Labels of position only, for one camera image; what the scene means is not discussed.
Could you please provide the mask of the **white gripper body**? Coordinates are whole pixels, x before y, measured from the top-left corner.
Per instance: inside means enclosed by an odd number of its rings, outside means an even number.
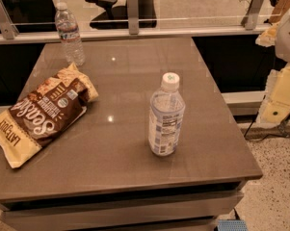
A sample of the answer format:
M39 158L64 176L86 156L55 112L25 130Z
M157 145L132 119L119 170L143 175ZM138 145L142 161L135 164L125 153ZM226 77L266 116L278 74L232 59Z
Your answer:
M290 63L290 9L278 24L275 49L278 58Z

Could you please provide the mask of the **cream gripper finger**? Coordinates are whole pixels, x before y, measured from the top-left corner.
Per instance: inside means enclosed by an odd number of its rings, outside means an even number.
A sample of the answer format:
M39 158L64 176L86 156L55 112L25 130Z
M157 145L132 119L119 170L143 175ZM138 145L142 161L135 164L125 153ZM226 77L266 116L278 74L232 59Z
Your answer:
M278 24L273 23L270 28L265 30L261 35L257 37L255 43L260 46L270 47L275 45L277 36Z
M289 114L290 63L282 70L271 70L256 122L258 124L280 124Z

